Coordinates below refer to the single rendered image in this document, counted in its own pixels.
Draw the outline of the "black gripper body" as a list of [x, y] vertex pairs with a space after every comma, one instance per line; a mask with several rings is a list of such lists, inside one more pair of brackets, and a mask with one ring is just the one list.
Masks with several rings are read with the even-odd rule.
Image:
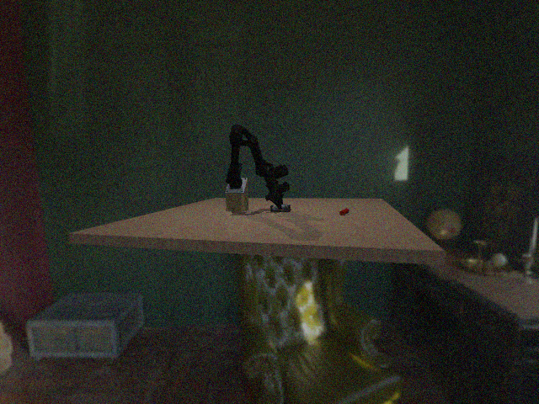
[[275, 187], [276, 183], [277, 183], [277, 185], [278, 185], [278, 181], [276, 181], [276, 180], [267, 183], [266, 188], [268, 187], [268, 189], [269, 189], [269, 194], [267, 194], [267, 195], [265, 196], [266, 201], [267, 201], [267, 200], [270, 200], [270, 199], [277, 198], [277, 197], [279, 197], [280, 195], [282, 195], [282, 193], [286, 192], [286, 191], [284, 190], [284, 191], [280, 191], [279, 193], [277, 193], [276, 187]]

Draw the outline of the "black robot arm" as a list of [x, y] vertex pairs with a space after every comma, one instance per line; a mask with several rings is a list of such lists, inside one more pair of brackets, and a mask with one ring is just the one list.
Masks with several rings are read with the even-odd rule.
[[[248, 141], [242, 139], [243, 135], [248, 139]], [[288, 175], [286, 165], [274, 167], [274, 164], [268, 163], [263, 159], [259, 148], [258, 139], [256, 136], [252, 135], [248, 129], [239, 124], [232, 125], [229, 139], [232, 145], [231, 164], [227, 170], [226, 177], [226, 182], [230, 185], [229, 189], [240, 189], [243, 182], [240, 178], [242, 163], [238, 162], [240, 146], [250, 147], [253, 159], [255, 161], [256, 174], [260, 177], [264, 177], [266, 183]], [[268, 167], [269, 170], [267, 171]], [[278, 185], [276, 183], [275, 187], [277, 193], [284, 190], [290, 190], [290, 185], [287, 182]]]

